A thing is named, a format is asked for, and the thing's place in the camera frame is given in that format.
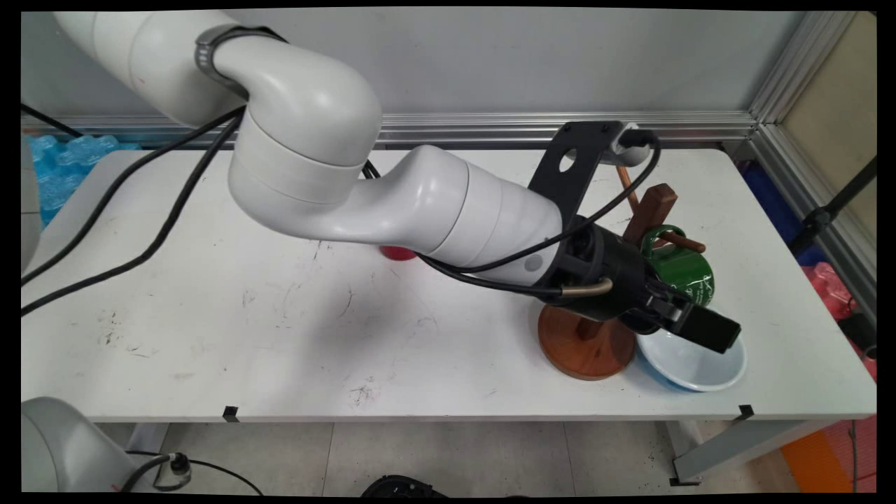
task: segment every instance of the red cup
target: red cup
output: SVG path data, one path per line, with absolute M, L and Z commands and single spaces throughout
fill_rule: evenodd
M 413 250 L 402 247 L 380 247 L 383 255 L 389 257 L 393 261 L 407 261 L 417 256 Z

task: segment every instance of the black object on floor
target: black object on floor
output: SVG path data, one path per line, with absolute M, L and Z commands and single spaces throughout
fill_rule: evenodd
M 412 499 L 438 499 L 446 495 L 433 490 L 432 485 L 419 482 L 408 476 L 383 476 L 367 487 L 361 497 L 404 497 Z

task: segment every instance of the green mug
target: green mug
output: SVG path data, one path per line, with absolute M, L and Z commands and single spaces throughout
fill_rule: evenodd
M 653 265 L 660 280 L 677 291 L 691 296 L 691 299 L 700 306 L 710 304 L 712 293 L 716 289 L 710 263 L 703 255 L 671 243 L 654 248 L 653 242 L 666 231 L 672 231 L 682 237 L 685 235 L 685 232 L 678 227 L 668 224 L 649 230 L 644 233 L 641 243 L 642 255 Z

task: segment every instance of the gray wall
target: gray wall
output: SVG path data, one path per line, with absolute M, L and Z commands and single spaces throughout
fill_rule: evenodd
M 227 11 L 338 58 L 386 113 L 746 109 L 800 12 L 541 7 Z M 156 114 L 49 13 L 22 13 L 22 101 L 50 115 Z

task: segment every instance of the wooden mug tree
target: wooden mug tree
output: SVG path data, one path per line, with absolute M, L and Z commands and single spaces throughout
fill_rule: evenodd
M 632 183 L 625 167 L 616 167 L 623 187 Z M 672 211 L 678 196 L 667 184 L 650 187 L 644 198 L 632 192 L 628 196 L 632 219 L 623 233 L 623 240 L 640 248 L 647 230 L 660 226 Z M 660 235 L 654 247 L 666 242 L 703 253 L 706 247 L 675 233 Z M 567 375 L 586 380 L 608 378 L 625 369 L 634 357 L 635 335 L 616 319 L 597 322 L 565 309 L 545 305 L 538 317 L 538 342 L 541 350 L 558 369 Z

